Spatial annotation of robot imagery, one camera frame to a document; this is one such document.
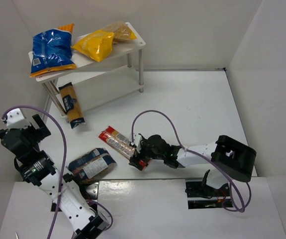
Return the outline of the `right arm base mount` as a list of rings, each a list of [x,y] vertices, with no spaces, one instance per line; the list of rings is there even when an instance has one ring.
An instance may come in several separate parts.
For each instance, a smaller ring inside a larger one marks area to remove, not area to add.
[[[187,180],[185,193],[188,209],[232,208],[229,185],[226,183],[220,189],[214,189],[199,180]]]

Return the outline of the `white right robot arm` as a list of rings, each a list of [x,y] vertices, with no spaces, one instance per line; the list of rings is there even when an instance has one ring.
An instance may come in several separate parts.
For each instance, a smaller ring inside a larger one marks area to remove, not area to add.
[[[235,139],[221,135],[218,140],[184,149],[170,145],[160,135],[144,138],[138,134],[130,144],[134,153],[129,165],[142,171],[151,160],[161,160],[170,168],[186,168],[196,164],[212,163],[218,168],[209,170],[203,177],[203,184],[220,189],[229,178],[248,183],[251,181],[256,151]]]

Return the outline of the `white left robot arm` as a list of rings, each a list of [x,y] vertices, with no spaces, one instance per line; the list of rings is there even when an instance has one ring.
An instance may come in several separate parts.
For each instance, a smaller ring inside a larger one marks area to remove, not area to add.
[[[23,180],[44,191],[70,221],[78,239],[95,239],[107,227],[108,221],[90,207],[76,186],[68,185],[52,159],[40,150],[39,142],[50,136],[50,131],[39,115],[33,119],[35,128],[20,109],[7,113],[7,128],[0,130],[1,144],[15,155],[15,168]]]

